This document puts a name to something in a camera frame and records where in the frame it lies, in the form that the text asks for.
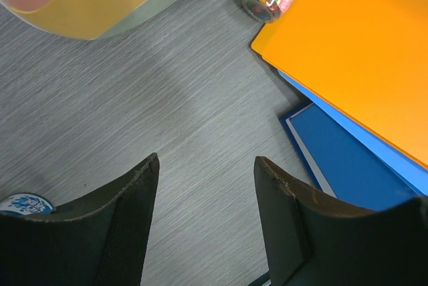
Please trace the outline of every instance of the orange folder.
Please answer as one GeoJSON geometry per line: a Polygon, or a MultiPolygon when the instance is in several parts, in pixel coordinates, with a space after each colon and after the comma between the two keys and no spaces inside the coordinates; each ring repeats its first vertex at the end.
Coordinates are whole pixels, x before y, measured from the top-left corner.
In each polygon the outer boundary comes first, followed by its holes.
{"type": "Polygon", "coordinates": [[[295,0],[251,46],[428,168],[428,0],[295,0]]]}

